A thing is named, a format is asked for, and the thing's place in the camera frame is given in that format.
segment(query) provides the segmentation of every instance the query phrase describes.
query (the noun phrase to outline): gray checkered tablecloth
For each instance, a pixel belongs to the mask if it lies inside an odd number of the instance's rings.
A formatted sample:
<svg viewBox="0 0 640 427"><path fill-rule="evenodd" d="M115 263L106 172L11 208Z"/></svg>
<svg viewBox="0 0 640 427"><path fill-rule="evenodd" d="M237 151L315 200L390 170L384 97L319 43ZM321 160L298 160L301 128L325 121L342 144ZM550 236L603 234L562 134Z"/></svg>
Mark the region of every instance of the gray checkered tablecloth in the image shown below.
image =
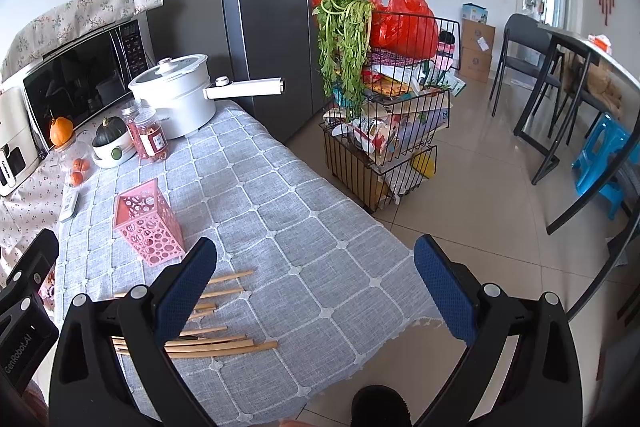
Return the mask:
<svg viewBox="0 0 640 427"><path fill-rule="evenodd" d="M245 291L216 299L215 314L188 327L227 325L224 335L279 342L175 365L219 425L267 423L352 375L415 320L440 314L409 249L235 103L217 108L197 134L172 140L164 162L136 156L82 184L78 213L59 233L56 323L76 294L109 298L151 284L171 263L149 268L111 228L114 197L157 177L187 250L206 236L217 275L255 269L216 284ZM121 362L141 411L156 416L130 359Z"/></svg>

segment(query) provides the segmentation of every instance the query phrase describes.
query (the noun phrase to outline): microwave control panel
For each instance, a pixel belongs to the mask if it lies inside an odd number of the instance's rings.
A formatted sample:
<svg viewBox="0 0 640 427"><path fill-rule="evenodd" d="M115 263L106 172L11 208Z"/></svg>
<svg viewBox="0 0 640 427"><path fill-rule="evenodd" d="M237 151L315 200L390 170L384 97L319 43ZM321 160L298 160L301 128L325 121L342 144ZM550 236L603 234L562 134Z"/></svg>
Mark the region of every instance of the microwave control panel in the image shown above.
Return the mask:
<svg viewBox="0 0 640 427"><path fill-rule="evenodd" d="M120 35L122 36L122 45L124 54L127 57L129 72L133 79L148 70L138 21L131 21L120 26Z"/></svg>

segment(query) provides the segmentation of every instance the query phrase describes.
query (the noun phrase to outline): blue gripper pad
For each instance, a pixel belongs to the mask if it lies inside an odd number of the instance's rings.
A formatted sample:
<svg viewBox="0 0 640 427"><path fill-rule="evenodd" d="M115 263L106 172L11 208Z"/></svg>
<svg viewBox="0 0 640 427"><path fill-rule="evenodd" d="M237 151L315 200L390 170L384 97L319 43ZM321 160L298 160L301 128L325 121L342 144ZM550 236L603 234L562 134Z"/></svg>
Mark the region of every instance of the blue gripper pad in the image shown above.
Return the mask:
<svg viewBox="0 0 640 427"><path fill-rule="evenodd" d="M180 264L165 268L151 286L153 290L158 282L158 287L162 287L166 283L162 280L165 273L173 279L156 304L154 338L158 346L180 335L216 270L217 259L216 245L201 237Z"/></svg>
<svg viewBox="0 0 640 427"><path fill-rule="evenodd" d="M423 235L415 242L414 263L451 334L467 346L473 344L478 333L473 303L431 236Z"/></svg>

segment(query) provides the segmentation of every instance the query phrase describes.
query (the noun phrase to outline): white remote control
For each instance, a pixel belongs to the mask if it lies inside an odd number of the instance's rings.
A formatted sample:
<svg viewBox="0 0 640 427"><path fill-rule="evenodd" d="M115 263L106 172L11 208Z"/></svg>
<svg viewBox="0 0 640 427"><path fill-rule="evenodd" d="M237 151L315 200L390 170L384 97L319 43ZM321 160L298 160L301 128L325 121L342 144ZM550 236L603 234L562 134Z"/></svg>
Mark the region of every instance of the white remote control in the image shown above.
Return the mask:
<svg viewBox="0 0 640 427"><path fill-rule="evenodd" d="M78 191L70 190L62 200L62 210L60 210L60 223L68 221L76 213L76 203L78 202Z"/></svg>

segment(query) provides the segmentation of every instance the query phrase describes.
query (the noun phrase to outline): pot lid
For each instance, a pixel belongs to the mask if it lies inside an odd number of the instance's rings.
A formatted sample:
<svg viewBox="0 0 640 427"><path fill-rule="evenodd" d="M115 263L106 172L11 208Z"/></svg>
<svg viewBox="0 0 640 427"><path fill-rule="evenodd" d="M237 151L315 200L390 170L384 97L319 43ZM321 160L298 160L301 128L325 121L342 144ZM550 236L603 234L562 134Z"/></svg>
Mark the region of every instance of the pot lid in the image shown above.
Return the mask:
<svg viewBox="0 0 640 427"><path fill-rule="evenodd" d="M134 78L132 84L146 84L154 80L169 82L195 71L207 60L207 55L187 55L180 58L163 58L158 65Z"/></svg>

